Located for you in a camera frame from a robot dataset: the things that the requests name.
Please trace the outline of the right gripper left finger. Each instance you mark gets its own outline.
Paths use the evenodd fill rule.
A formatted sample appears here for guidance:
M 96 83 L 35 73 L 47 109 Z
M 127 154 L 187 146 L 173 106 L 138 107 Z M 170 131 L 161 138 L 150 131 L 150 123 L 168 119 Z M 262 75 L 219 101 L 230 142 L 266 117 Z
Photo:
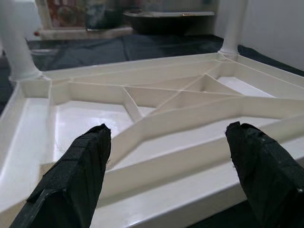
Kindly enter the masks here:
M 103 123 L 77 137 L 43 175 L 12 228 L 88 228 L 111 153 L 111 130 Z

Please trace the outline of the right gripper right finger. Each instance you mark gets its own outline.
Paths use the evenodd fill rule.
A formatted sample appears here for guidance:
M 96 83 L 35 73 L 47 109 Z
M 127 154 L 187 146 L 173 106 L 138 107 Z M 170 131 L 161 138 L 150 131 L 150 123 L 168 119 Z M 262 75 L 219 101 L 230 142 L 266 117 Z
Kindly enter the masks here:
M 239 182 L 263 228 L 304 226 L 304 169 L 275 139 L 247 123 L 225 132 Z

